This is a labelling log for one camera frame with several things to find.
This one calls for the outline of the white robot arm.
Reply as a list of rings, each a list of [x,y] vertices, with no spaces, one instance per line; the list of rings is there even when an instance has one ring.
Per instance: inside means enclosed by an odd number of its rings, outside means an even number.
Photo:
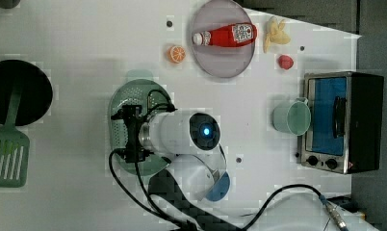
[[[126,142],[114,153],[142,176],[151,155],[168,163],[151,173],[142,188],[151,208],[182,230],[240,231],[201,208],[202,200],[219,201],[230,188],[218,122],[209,114],[158,105],[124,105],[111,115],[125,125]]]

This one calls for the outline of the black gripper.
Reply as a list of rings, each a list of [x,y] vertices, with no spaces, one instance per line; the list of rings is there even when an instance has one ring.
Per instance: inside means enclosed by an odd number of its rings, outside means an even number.
[[[120,158],[124,158],[126,163],[144,162],[149,155],[140,142],[140,131],[144,124],[144,117],[141,116],[141,105],[123,105],[111,116],[111,120],[123,119],[127,129],[127,143],[125,148],[116,148],[113,150]]]

